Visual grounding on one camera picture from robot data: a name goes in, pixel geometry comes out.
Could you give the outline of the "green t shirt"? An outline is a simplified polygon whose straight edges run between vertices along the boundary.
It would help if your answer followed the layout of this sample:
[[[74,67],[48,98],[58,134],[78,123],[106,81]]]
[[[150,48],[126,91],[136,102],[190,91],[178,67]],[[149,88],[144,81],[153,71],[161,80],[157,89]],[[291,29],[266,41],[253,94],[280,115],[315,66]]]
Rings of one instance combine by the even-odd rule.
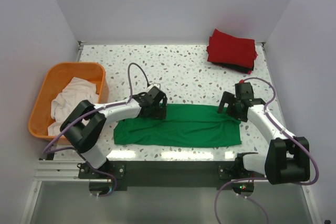
[[[166,118],[125,119],[113,131],[117,145],[159,145],[188,148],[230,147],[241,144],[240,122],[216,106],[169,104]]]

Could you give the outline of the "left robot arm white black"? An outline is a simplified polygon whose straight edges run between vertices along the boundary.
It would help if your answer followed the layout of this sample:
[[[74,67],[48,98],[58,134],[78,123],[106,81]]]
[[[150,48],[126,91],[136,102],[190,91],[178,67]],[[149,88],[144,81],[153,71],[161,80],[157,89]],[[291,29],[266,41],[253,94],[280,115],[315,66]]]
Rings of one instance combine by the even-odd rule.
[[[97,178],[103,178],[110,170],[109,161],[97,144],[104,127],[125,119],[165,119],[166,106],[166,94],[153,85],[145,92],[131,95],[123,101],[93,104],[83,100],[65,119],[60,133],[91,165],[91,173]]]

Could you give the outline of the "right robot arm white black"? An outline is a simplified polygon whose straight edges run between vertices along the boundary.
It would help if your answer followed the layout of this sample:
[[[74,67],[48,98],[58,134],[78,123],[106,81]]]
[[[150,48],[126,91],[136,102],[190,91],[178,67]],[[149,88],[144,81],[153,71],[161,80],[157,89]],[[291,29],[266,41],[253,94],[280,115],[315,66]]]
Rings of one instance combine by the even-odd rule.
[[[303,183],[310,179],[309,142],[297,137],[270,113],[267,103],[254,96],[251,83],[235,84],[235,93],[224,92],[217,110],[233,119],[251,122],[268,143],[266,155],[238,153],[225,172],[232,178],[263,174],[273,184]]]

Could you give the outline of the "folded black t shirt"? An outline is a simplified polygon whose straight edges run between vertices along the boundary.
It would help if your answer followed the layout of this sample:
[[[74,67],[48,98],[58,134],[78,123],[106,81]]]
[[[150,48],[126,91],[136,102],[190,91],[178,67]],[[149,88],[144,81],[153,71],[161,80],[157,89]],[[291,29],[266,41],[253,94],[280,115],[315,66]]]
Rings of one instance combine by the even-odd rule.
[[[234,70],[234,71],[244,73],[244,74],[251,74],[254,70],[254,65],[251,68],[247,68],[247,67],[243,67],[243,66],[240,66],[240,65],[233,65],[233,64],[228,64],[228,63],[214,62],[213,64],[216,65],[216,66],[224,67],[224,68]]]

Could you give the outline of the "folded red t shirt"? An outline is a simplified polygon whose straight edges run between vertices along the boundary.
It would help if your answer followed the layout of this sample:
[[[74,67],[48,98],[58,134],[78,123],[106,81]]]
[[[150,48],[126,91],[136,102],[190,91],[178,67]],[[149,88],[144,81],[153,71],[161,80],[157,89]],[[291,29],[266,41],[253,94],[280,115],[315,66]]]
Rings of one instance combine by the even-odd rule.
[[[250,71],[257,58],[253,39],[234,37],[218,29],[209,37],[206,51],[208,62],[235,65]]]

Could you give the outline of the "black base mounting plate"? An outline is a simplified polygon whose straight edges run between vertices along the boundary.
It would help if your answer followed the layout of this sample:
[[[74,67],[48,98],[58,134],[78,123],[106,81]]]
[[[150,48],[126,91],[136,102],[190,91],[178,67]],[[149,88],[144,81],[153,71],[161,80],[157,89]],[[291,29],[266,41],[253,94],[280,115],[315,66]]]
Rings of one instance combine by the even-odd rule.
[[[214,187],[238,178],[257,178],[257,172],[234,173],[233,161],[111,161],[116,190],[129,187]]]

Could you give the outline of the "white t shirt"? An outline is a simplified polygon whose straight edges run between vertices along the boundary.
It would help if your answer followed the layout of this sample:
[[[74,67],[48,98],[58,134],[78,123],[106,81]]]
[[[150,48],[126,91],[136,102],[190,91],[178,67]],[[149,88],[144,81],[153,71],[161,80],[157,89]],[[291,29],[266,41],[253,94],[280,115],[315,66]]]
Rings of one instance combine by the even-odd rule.
[[[97,86],[87,80],[73,77],[66,87],[51,101],[50,116],[54,120],[48,127],[48,135],[56,136],[65,119],[75,109],[79,102],[88,100],[98,103]]]

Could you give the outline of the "orange plastic basket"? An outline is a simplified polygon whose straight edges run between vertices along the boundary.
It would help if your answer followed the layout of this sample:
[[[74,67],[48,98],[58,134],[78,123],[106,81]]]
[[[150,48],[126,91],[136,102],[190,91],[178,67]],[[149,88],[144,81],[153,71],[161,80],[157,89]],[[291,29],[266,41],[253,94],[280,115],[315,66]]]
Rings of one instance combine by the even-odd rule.
[[[96,85],[98,103],[106,103],[109,88],[106,71],[96,62],[62,62],[54,65],[47,72],[28,122],[28,130],[32,136],[46,141],[55,137],[49,136],[47,128],[54,122],[51,118],[51,101],[56,98],[73,77],[87,80]]]

